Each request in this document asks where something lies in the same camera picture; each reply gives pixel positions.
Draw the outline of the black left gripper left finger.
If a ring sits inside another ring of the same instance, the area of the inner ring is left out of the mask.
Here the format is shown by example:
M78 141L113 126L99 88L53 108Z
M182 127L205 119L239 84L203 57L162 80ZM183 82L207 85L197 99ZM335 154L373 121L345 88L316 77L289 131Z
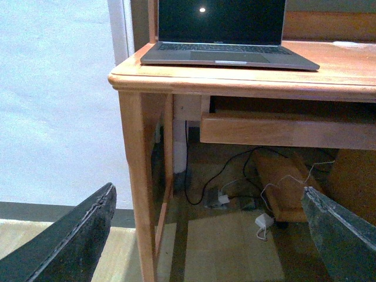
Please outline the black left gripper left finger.
M117 192L107 183L1 259L1 281L91 281L110 233Z

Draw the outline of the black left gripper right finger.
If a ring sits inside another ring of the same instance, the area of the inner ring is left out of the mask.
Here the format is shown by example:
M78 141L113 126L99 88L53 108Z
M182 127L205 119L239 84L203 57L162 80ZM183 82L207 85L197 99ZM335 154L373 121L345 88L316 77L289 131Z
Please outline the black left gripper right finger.
M312 240L334 281L375 281L375 226L313 187L302 207Z

